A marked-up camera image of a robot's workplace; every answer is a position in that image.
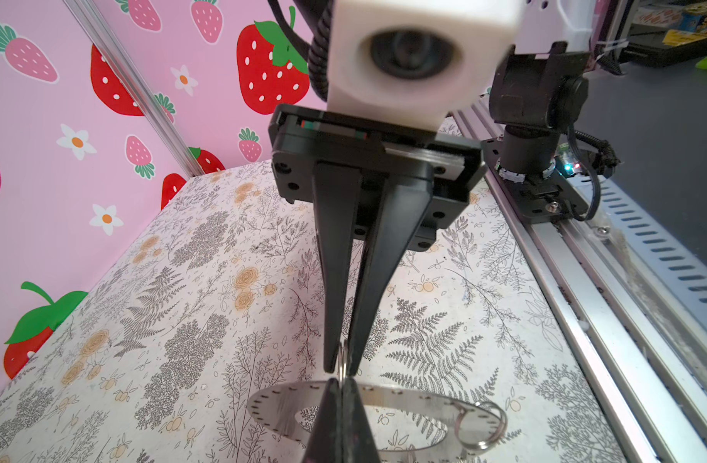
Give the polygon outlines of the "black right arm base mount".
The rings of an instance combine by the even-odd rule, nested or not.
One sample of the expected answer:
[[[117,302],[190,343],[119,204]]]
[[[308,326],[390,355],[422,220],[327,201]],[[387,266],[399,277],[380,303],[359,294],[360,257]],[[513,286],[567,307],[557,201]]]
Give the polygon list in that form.
[[[586,201],[556,164],[556,133],[522,137],[507,133],[484,142],[486,163],[521,222],[527,224],[575,219],[589,221],[600,208],[600,181],[591,176],[592,197]]]

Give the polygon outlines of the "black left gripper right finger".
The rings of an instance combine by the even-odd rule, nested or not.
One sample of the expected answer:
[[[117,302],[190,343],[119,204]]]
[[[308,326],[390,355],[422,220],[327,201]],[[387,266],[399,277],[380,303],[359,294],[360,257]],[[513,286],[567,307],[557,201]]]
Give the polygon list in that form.
[[[341,434],[343,462],[381,462],[359,393],[359,386],[352,377],[346,377],[342,387]]]

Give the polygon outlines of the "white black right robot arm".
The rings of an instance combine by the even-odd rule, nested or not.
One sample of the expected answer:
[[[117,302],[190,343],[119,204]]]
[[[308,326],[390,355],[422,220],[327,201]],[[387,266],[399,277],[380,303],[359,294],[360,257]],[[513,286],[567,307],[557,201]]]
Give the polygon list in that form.
[[[355,375],[386,286],[487,172],[530,220],[593,218],[554,153],[589,94],[592,1],[299,1],[271,5],[323,111],[282,104],[278,192],[312,204],[323,366]]]

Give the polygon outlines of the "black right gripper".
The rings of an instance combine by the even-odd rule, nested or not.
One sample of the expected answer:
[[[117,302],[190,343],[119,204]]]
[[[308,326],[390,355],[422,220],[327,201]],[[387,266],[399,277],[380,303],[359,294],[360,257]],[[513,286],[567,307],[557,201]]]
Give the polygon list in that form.
[[[362,239],[370,230],[347,342],[347,374],[354,376],[405,252],[429,249],[436,232],[463,213],[470,191],[487,173],[482,147],[457,136],[290,104],[276,107],[269,134],[280,197],[314,206],[326,372],[337,364],[353,237]]]

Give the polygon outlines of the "silver split keyring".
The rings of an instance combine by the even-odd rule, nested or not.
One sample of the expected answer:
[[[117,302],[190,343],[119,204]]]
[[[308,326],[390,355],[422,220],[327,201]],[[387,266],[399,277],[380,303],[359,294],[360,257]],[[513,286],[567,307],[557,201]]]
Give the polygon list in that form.
[[[505,435],[508,419],[492,401],[455,404],[454,435],[469,455],[480,455],[494,447]]]

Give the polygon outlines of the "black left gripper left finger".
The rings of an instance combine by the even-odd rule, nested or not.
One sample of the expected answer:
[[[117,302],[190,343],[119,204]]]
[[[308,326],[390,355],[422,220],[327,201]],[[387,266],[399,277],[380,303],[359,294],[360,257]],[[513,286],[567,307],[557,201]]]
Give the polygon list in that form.
[[[343,461],[341,399],[338,380],[328,380],[303,456],[303,463],[339,463]]]

